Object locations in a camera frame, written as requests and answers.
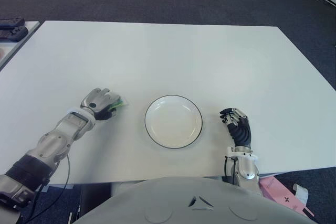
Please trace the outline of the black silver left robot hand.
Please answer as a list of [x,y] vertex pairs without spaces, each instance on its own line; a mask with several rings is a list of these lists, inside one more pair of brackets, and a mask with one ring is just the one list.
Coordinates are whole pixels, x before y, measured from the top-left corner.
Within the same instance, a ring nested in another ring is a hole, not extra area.
[[81,102],[80,108],[86,110],[98,121],[108,120],[115,114],[123,100],[109,89],[93,89]]

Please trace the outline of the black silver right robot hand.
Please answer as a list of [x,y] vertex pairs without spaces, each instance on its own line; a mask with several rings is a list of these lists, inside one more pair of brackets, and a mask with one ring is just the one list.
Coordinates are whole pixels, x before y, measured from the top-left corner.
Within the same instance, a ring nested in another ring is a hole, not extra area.
[[227,126],[235,146],[250,148],[251,129],[248,117],[238,108],[227,108],[220,111],[220,118]]

